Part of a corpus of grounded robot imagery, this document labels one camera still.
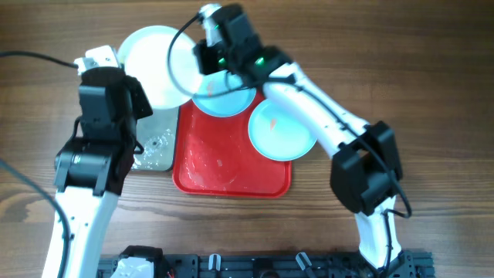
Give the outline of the white plate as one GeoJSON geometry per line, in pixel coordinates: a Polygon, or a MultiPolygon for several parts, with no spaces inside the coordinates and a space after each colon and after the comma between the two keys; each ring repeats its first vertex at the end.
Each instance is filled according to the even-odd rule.
{"type": "MultiPolygon", "coordinates": [[[[154,109],[172,109],[191,98],[171,82],[167,70],[167,51],[178,31],[165,25],[153,25],[128,36],[118,50],[118,57],[127,75],[139,80],[154,109]]],[[[199,73],[193,48],[195,42],[181,34],[171,50],[171,69],[179,85],[197,93],[203,76],[199,73]]]]}

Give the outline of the turquoise plate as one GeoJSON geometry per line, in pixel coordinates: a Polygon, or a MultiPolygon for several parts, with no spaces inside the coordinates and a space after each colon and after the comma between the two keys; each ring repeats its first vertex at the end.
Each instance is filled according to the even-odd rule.
{"type": "Polygon", "coordinates": [[[248,134],[252,146],[274,161],[301,158],[316,143],[316,137],[303,124],[271,100],[263,100],[254,109],[248,134]]]}

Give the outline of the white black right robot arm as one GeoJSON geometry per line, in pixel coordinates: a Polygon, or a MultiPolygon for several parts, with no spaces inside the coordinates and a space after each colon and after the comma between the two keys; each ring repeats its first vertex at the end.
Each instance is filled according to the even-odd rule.
{"type": "Polygon", "coordinates": [[[201,73],[228,70],[243,84],[262,90],[316,136],[332,161],[330,186],[355,214],[359,252],[384,272],[401,247],[394,227],[396,198],[403,173],[393,130],[383,121],[369,124],[317,87],[298,63],[275,46],[259,42],[232,45],[200,41],[194,48],[201,73]]]}

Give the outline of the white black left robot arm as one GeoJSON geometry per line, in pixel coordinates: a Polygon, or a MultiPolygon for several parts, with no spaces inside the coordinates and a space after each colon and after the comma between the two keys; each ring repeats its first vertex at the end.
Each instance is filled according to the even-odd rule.
{"type": "Polygon", "coordinates": [[[117,67],[81,75],[81,116],[56,155],[55,200],[63,211],[52,230],[44,277],[94,277],[124,180],[143,152],[137,122],[153,111],[139,81],[117,67]]]}

